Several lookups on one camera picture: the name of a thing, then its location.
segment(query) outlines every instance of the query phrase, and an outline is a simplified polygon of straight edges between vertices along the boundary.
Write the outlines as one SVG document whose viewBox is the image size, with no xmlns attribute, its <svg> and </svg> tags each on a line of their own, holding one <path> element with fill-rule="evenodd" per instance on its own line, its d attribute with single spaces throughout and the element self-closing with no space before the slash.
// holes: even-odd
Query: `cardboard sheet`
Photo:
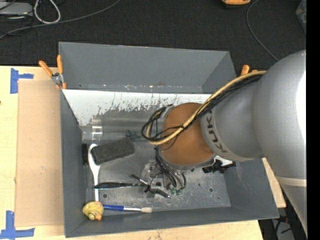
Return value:
<svg viewBox="0 0 320 240">
<path fill-rule="evenodd" d="M 15 226 L 63 224 L 60 96 L 50 80 L 19 80 Z"/>
</svg>

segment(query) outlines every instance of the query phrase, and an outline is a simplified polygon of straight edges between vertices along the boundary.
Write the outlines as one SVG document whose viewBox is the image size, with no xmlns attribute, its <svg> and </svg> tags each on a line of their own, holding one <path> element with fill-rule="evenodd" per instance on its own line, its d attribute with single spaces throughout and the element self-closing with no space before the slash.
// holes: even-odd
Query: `wooden table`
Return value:
<svg viewBox="0 0 320 240">
<path fill-rule="evenodd" d="M 34 74 L 34 79 L 20 79 L 21 81 L 37 80 L 48 81 L 48 85 L 54 85 L 52 80 L 45 74 L 41 67 L 0 66 L 0 230 L 6 227 L 6 211 L 15 211 L 16 200 L 16 165 L 17 165 L 17 120 L 18 95 L 10 94 L 11 68 L 18 70 L 20 74 Z M 270 181 L 272 192 L 278 208 L 286 206 L 279 183 L 274 177 L 268 163 L 263 161 L 267 176 Z M 25 239 L 65 239 L 64 226 L 62 224 L 47 224 L 27 227 L 17 227 L 17 230 L 35 228 L 34 237 Z M 219 223 L 210 225 L 198 225 L 171 229 L 157 229 L 128 233 L 117 233 L 103 236 L 88 236 L 80 239 L 128 239 L 128 240 L 262 240 L 262 234 L 257 220 Z"/>
</svg>

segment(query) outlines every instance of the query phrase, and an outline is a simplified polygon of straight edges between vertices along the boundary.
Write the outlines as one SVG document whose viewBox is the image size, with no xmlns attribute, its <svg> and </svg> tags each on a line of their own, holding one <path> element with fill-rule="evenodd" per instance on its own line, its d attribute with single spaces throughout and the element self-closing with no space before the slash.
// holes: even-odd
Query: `brush bristles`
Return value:
<svg viewBox="0 0 320 240">
<path fill-rule="evenodd" d="M 142 213 L 152 213 L 152 208 L 151 207 L 143 207 L 141 208 Z"/>
</svg>

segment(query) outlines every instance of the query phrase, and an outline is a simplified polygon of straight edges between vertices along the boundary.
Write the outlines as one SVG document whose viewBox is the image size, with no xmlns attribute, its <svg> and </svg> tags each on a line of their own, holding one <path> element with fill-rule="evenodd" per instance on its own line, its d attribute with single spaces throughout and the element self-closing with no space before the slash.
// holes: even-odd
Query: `white cable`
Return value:
<svg viewBox="0 0 320 240">
<path fill-rule="evenodd" d="M 61 19 L 61 13 L 60 13 L 60 10 L 59 10 L 58 6 L 56 5 L 56 3 L 55 3 L 53 0 L 49 0 L 49 1 L 50 1 L 50 3 L 54 6 L 54 8 L 56 9 L 56 11 L 57 11 L 57 13 L 58 13 L 58 18 L 57 18 L 55 21 L 45 21 L 45 20 L 43 20 L 42 18 L 40 18 L 40 17 L 38 16 L 38 14 L 37 14 L 37 7 L 38 7 L 38 5 L 39 5 L 40 0 L 36 0 L 36 1 L 35 1 L 35 5 L 34 5 L 34 7 L 33 7 L 33 11 L 34 11 L 35 17 L 36 17 L 40 22 L 42 22 L 42 23 L 44 23 L 44 24 L 57 23 L 57 22 L 59 22 L 60 19 Z"/>
</svg>

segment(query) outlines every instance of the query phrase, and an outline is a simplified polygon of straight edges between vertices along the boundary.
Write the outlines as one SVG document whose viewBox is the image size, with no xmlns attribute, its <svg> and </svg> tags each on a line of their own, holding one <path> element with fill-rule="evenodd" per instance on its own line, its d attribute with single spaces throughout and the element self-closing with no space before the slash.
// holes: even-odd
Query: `yellow cable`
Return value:
<svg viewBox="0 0 320 240">
<path fill-rule="evenodd" d="M 221 87 L 219 90 L 217 90 L 215 93 L 213 93 L 184 123 L 183 125 L 178 128 L 177 130 L 175 130 L 174 132 L 172 132 L 171 134 L 169 134 L 167 137 L 165 137 L 164 139 L 161 140 L 148 140 L 150 144 L 152 145 L 161 145 L 164 144 L 170 140 L 172 140 L 174 137 L 176 137 L 178 134 L 180 134 L 185 128 L 188 127 L 188 125 L 191 124 L 191 122 L 195 119 L 196 115 L 198 115 L 199 113 L 201 113 L 207 106 L 209 103 L 209 101 L 213 100 L 215 97 L 217 97 L 218 95 L 220 95 L 223 91 L 225 91 L 226 89 L 228 89 L 230 86 L 234 85 L 236 82 L 239 82 L 243 79 L 252 77 L 252 76 L 258 76 L 258 75 L 263 75 L 266 71 L 262 70 L 262 71 L 256 71 L 256 72 L 251 72 L 251 73 L 247 73 L 247 74 L 243 74 L 240 75 L 239 77 L 233 79 L 232 81 L 228 82 L 226 85 L 224 85 L 223 87 Z M 152 123 L 150 122 L 147 126 L 146 129 L 146 137 L 150 138 L 150 134 L 151 134 L 151 125 Z"/>
</svg>

